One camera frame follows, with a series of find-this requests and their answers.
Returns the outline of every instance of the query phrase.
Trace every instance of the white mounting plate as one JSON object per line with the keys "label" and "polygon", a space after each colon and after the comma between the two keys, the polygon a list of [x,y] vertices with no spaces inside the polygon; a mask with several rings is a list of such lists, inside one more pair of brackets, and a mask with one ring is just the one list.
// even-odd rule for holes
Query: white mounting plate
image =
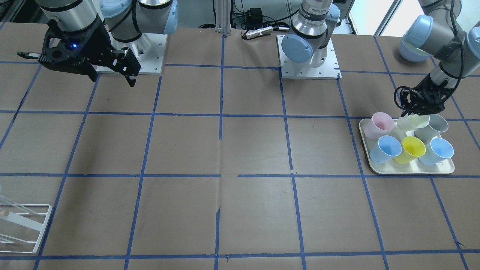
{"label": "white mounting plate", "polygon": [[[365,136],[363,130],[367,125],[368,121],[369,119],[360,120],[359,129],[368,164],[374,172],[378,174],[450,174],[454,172],[455,165],[453,164],[452,159],[446,159],[431,166],[421,163],[418,159],[410,161],[407,164],[400,164],[397,163],[395,160],[389,160],[383,164],[373,162],[370,159],[370,150],[375,146],[377,140],[370,140],[369,138],[367,138],[367,136]],[[395,127],[390,132],[390,136],[395,137],[400,142],[406,136],[415,136],[413,131],[401,131],[396,126],[396,120],[394,120],[394,122]]]}
{"label": "white mounting plate", "polygon": [[[146,34],[152,42],[152,47],[147,53],[137,57],[141,68],[138,74],[144,75],[160,75],[162,74],[165,50],[167,48],[168,35],[163,34]],[[96,71],[106,74],[118,74],[108,67],[97,66]]]}
{"label": "white mounting plate", "polygon": [[312,68],[310,63],[296,63],[290,60],[282,50],[284,35],[277,35],[278,54],[280,66],[282,67],[282,78],[284,79],[313,79],[313,80],[336,80],[342,77],[338,60],[336,59],[333,42],[328,42],[328,54],[325,63],[319,67]]}

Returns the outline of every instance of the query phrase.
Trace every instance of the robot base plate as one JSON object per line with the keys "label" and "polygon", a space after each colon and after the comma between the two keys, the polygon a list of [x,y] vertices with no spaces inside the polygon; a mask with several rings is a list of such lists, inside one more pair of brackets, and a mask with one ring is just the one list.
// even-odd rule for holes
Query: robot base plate
{"label": "robot base plate", "polygon": [[336,58],[333,42],[328,42],[328,56],[323,65],[312,68],[309,62],[296,63],[290,60],[282,50],[282,40],[284,35],[276,36],[278,43],[278,54],[280,57],[280,66],[282,68],[282,78],[284,79],[310,79],[310,80],[336,80],[342,77],[338,60]]}
{"label": "robot base plate", "polygon": [[[162,74],[168,35],[150,33],[147,33],[146,35],[152,42],[152,47],[147,53],[137,58],[141,65],[140,72],[138,74],[160,75]],[[98,66],[96,70],[99,73],[104,74],[118,74],[108,67]]]}

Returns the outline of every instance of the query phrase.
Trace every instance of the pink cup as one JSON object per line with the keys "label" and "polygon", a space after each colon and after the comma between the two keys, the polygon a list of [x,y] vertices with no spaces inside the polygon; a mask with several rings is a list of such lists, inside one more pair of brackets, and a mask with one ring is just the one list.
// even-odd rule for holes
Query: pink cup
{"label": "pink cup", "polygon": [[378,140],[394,128],[392,117],[384,112],[376,112],[365,126],[365,136],[370,140]]}

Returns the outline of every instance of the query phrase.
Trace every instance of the cup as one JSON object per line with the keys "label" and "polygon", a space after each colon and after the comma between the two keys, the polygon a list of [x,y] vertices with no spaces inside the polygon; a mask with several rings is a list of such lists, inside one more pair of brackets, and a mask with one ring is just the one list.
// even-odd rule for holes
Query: cup
{"label": "cup", "polygon": [[426,148],[425,155],[419,157],[420,162],[425,165],[435,165],[451,158],[454,153],[452,145],[442,138],[433,138]]}
{"label": "cup", "polygon": [[381,136],[389,133],[395,123],[390,115],[384,112],[376,112],[365,126],[364,133],[370,140],[378,140]]}
{"label": "cup", "polygon": [[394,160],[400,164],[407,164],[425,154],[425,145],[420,139],[407,136],[402,140],[402,153]]}
{"label": "cup", "polygon": [[430,121],[426,127],[415,130],[415,136],[422,141],[428,141],[447,130],[447,120],[438,114],[432,114],[430,115]]}
{"label": "cup", "polygon": [[402,145],[400,142],[389,135],[381,136],[378,142],[370,151],[370,159],[375,163],[385,163],[392,158],[400,155]]}
{"label": "cup", "polygon": [[428,125],[430,121],[430,115],[418,115],[418,114],[411,114],[405,115],[404,117],[400,117],[396,121],[396,126],[401,131],[411,131],[417,128],[424,128]]}

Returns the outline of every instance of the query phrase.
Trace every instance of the tray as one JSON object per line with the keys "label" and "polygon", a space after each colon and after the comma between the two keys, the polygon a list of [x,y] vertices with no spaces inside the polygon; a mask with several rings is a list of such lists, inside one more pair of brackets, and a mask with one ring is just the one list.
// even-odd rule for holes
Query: tray
{"label": "tray", "polygon": [[[377,140],[370,140],[363,133],[363,128],[366,126],[368,121],[369,119],[362,119],[359,123],[359,129],[368,164],[374,172],[378,174],[450,174],[453,173],[453,171],[455,170],[455,165],[453,164],[452,159],[444,160],[432,166],[425,165],[421,163],[418,159],[410,161],[407,164],[399,164],[393,159],[383,164],[373,162],[370,159],[369,153],[376,144]],[[394,122],[395,127],[388,135],[395,137],[400,142],[406,136],[414,136],[414,131],[401,131],[396,126],[396,120],[394,120]]]}

